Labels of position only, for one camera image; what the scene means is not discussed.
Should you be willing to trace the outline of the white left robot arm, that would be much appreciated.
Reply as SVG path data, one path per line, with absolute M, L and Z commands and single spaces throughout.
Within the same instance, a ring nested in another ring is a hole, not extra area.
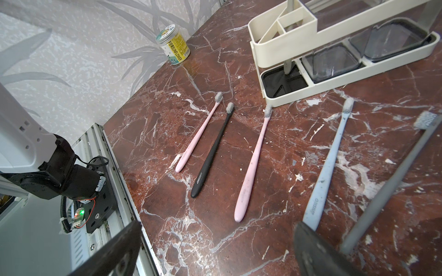
M 46 131 L 1 87 L 1 177 L 45 200 L 91 200 L 106 179 L 77 160 L 66 139 Z

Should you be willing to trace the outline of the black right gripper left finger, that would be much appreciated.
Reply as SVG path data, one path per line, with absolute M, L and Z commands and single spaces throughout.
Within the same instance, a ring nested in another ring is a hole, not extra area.
M 72 276 L 131 276 L 141 247 L 142 224 L 132 221 L 99 251 L 90 257 Z

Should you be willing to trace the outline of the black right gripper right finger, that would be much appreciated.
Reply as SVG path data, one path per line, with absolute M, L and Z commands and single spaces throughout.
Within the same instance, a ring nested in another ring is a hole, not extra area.
M 365 275 L 302 221 L 294 226 L 294 253 L 302 276 Z

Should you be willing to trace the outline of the black toothbrush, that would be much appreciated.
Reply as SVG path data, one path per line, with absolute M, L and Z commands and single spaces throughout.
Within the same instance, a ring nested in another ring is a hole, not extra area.
M 214 161 L 216 152 L 218 150 L 218 147 L 221 143 L 222 137 L 224 135 L 225 129 L 234 113 L 235 110 L 235 105 L 233 102 L 230 102 L 226 108 L 226 119 L 221 127 L 221 130 L 216 138 L 216 140 L 214 141 L 208 155 L 207 158 L 204 162 L 204 164 L 201 167 L 201 170 L 198 173 L 198 177 L 196 178 L 196 181 L 194 182 L 194 185 L 192 187 L 192 191 L 191 191 L 191 197 L 192 198 L 196 198 L 199 193 L 201 192 L 203 185 L 208 177 L 209 171 L 211 169 L 212 163 Z

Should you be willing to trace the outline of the pink toothbrush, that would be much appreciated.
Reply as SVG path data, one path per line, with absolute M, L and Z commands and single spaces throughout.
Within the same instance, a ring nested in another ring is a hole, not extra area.
M 267 130 L 268 123 L 271 118 L 271 114 L 272 114 L 272 107 L 270 105 L 267 105 L 264 111 L 264 122 L 262 125 L 262 129 L 260 131 L 260 135 L 256 143 L 255 149 L 253 151 L 253 155 L 250 160 L 249 166 L 247 168 L 247 172 L 243 184 L 241 186 L 241 191 L 239 193 L 238 200 L 236 203 L 236 208 L 234 211 L 234 219 L 237 223 L 240 223 L 243 220 L 247 211 L 247 207 L 252 194 L 254 178 L 259 163 L 261 147 L 264 141 L 264 136 Z
M 199 130 L 196 132 L 196 134 L 193 137 L 193 139 L 191 140 L 190 144 L 188 145 L 188 147 L 186 148 L 186 150 L 182 154 L 181 158 L 179 159 L 179 161 L 178 161 L 178 163 L 176 165 L 176 168 L 175 168 L 175 172 L 179 173 L 184 168 L 184 166 L 186 165 L 188 159 L 190 158 L 190 156 L 193 153 L 193 150 L 195 149 L 195 147 L 197 146 L 201 136 L 203 135 L 204 130 L 206 129 L 206 127 L 207 127 L 211 117 L 215 113 L 217 107 L 221 104 L 222 100 L 223 100 L 223 94 L 222 94 L 222 92 L 218 92 L 215 95 L 215 104 L 214 104 L 212 110 L 210 111 L 210 113 L 208 114 L 208 116 L 205 119 L 204 123 L 199 128 Z

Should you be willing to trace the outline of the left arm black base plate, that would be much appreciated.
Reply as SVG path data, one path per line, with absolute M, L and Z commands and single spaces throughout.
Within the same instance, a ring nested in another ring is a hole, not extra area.
M 92 234 L 96 229 L 109 218 L 109 216 L 117 209 L 117 202 L 112 188 L 110 176 L 106 167 L 101 167 L 97 171 L 102 172 L 102 176 L 106 178 L 106 182 L 95 199 L 96 204 L 92 210 L 93 202 L 84 205 L 86 218 L 89 218 L 85 225 L 86 232 Z

